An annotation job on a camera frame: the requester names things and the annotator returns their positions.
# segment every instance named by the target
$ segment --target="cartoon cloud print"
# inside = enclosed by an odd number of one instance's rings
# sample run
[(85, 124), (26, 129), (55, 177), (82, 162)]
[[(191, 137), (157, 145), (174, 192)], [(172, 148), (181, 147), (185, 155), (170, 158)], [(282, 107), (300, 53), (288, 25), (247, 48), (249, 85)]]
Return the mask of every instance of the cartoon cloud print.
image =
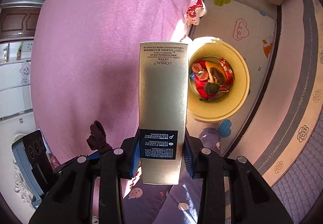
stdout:
[(235, 29), (233, 31), (233, 39), (240, 41), (243, 38), (246, 38), (249, 36), (249, 30), (247, 28), (247, 22), (243, 19), (239, 18), (235, 22)]
[(135, 187), (129, 193), (129, 199), (140, 198), (143, 195), (143, 190), (141, 188)]
[(273, 47), (274, 37), (268, 36), (266, 39), (263, 40), (263, 47), (264, 47), (264, 54), (268, 58), (271, 49)]

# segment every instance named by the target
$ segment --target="cabinet door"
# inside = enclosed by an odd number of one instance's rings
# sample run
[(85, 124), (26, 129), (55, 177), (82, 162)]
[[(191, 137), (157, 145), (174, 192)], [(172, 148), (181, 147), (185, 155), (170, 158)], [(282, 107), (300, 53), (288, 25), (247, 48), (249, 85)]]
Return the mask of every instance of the cabinet door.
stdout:
[(1, 9), (0, 39), (35, 36), (40, 8), (10, 7)]
[(31, 62), (0, 65), (0, 91), (29, 85), (30, 63)]
[(0, 117), (10, 116), (25, 110), (23, 86), (0, 91)]

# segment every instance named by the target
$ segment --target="brown glove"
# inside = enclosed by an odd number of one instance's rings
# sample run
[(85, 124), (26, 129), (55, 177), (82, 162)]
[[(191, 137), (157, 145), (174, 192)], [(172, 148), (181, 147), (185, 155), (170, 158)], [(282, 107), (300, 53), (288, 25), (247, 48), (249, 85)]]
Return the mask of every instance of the brown glove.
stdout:
[(98, 150), (100, 154), (103, 154), (113, 148), (107, 143), (107, 136), (104, 132), (103, 126), (99, 121), (94, 121), (90, 126), (91, 135), (86, 142), (91, 150)]

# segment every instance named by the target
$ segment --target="red packaging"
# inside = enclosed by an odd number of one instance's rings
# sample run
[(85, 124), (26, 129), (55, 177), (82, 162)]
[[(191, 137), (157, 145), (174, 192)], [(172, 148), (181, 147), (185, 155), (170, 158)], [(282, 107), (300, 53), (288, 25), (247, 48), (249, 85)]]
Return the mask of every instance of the red packaging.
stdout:
[(219, 93), (227, 93), (227, 92), (229, 92), (229, 89), (228, 88), (226, 88), (226, 87), (220, 87), (220, 89), (219, 89)]
[(232, 78), (235, 74), (233, 73), (229, 63), (225, 59), (220, 58), (219, 63), (221, 64), (221, 66), (223, 67), (223, 69), (225, 71), (225, 74), (227, 75), (227, 81), (225, 84), (230, 85), (232, 83)]

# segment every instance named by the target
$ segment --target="pink blanket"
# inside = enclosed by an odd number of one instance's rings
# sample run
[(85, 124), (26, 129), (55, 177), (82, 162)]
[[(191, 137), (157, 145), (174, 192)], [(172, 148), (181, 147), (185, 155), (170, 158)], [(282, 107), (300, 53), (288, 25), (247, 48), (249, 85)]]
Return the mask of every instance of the pink blanket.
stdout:
[[(191, 0), (47, 0), (32, 54), (35, 122), (60, 163), (92, 151), (100, 121), (116, 148), (138, 126), (139, 43), (170, 40)], [(178, 35), (178, 41), (184, 33)], [(97, 214), (97, 190), (94, 213)]]

